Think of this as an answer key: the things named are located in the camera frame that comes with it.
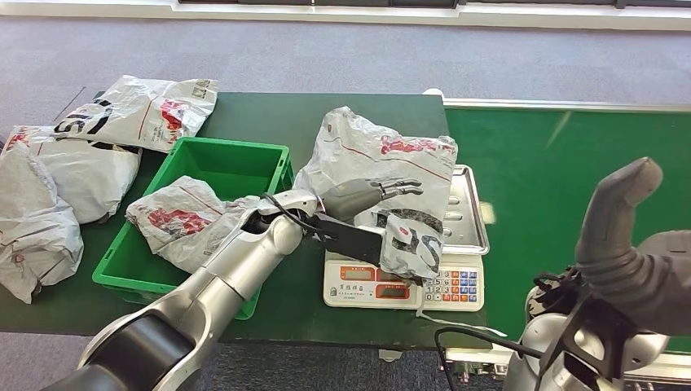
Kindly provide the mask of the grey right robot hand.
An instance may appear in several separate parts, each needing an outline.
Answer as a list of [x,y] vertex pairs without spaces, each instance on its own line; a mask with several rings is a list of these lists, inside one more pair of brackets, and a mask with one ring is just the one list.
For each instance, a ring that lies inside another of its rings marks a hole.
[[575,261],[600,299],[634,324],[666,336],[690,333],[690,231],[663,231],[632,245],[636,206],[663,172],[641,157],[597,184],[584,215]]

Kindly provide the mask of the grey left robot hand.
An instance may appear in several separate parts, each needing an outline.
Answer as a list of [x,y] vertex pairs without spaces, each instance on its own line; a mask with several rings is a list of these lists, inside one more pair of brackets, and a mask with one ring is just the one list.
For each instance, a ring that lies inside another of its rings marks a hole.
[[422,195],[422,182],[412,178],[357,178],[331,187],[321,196],[323,212],[341,222],[352,223],[355,217],[396,196]]

